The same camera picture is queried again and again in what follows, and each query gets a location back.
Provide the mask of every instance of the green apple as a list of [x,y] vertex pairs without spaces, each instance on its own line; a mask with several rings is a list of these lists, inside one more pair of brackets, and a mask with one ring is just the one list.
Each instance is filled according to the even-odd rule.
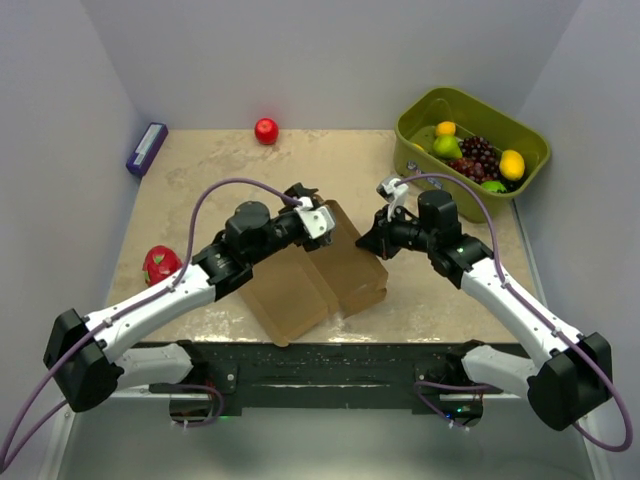
[[488,182],[484,182],[482,184],[482,188],[484,188],[485,190],[489,190],[490,192],[493,192],[493,193],[507,193],[507,189],[505,188],[505,186],[497,180],[490,180]]
[[442,158],[461,158],[462,152],[458,146],[458,139],[453,135],[440,135],[433,142],[433,151]]

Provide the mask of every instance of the tabletop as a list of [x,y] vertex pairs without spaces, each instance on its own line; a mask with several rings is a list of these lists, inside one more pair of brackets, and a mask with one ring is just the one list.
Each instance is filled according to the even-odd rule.
[[[202,191],[217,180],[248,177],[285,190],[301,182],[340,202],[362,233],[384,200],[378,183],[394,173],[395,135],[378,130],[282,131],[273,146],[258,144],[249,130],[173,130],[143,178],[109,295],[118,303],[144,290],[142,263],[149,248],[163,244],[186,252],[189,219]],[[415,211],[420,190],[411,187],[407,207]],[[210,243],[234,209],[247,200],[272,213],[279,199],[255,187],[227,185],[214,191],[198,215],[194,252]],[[490,244],[486,225],[461,220],[463,231]],[[494,218],[501,260],[533,291],[529,265],[512,209]],[[321,322],[299,342],[510,342],[511,334],[476,300],[435,273],[426,255],[401,251],[384,262],[387,298],[348,318]],[[193,310],[158,329],[147,340],[268,342],[237,293]]]

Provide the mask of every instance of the green pear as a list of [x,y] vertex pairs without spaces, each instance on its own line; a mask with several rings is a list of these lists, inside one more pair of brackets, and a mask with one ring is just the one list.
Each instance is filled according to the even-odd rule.
[[458,146],[458,139],[453,135],[440,135],[433,142],[433,151],[442,158],[461,158],[462,152]]

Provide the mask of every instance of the red apple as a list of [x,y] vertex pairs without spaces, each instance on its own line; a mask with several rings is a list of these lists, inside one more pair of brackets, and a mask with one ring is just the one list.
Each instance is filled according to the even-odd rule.
[[278,124],[270,118],[261,118],[254,129],[256,138],[263,145],[272,145],[278,139]]

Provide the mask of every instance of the translucent brown box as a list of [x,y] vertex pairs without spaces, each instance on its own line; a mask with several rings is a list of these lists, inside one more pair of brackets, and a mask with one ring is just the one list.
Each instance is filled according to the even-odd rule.
[[254,267],[240,295],[273,343],[286,346],[330,315],[355,315],[386,296],[388,273],[356,248],[360,233],[334,200],[333,244],[313,252],[290,246]]

